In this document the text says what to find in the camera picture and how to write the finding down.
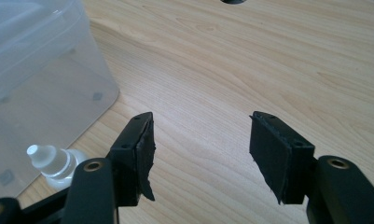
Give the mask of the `small white dropper bottle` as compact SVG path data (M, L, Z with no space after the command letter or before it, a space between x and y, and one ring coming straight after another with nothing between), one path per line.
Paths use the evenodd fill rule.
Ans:
M31 163L50 187L56 190L69 188L77 166L88 156L78 149L62 149L54 146L31 145L26 150Z

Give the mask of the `clear plastic storage box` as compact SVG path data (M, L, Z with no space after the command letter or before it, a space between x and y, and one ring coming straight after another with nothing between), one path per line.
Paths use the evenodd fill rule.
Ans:
M27 147L69 147L117 98L82 0L0 0L0 198L38 177Z

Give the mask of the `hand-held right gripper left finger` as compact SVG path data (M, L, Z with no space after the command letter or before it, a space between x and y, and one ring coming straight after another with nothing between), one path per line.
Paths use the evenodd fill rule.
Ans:
M110 147L116 206L136 206L140 196L154 201L148 180L156 144L152 112L134 116Z

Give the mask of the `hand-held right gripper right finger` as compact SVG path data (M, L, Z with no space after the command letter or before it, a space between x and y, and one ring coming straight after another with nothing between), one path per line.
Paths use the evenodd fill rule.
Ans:
M249 152L278 203L302 204L315 146L278 117L255 111Z

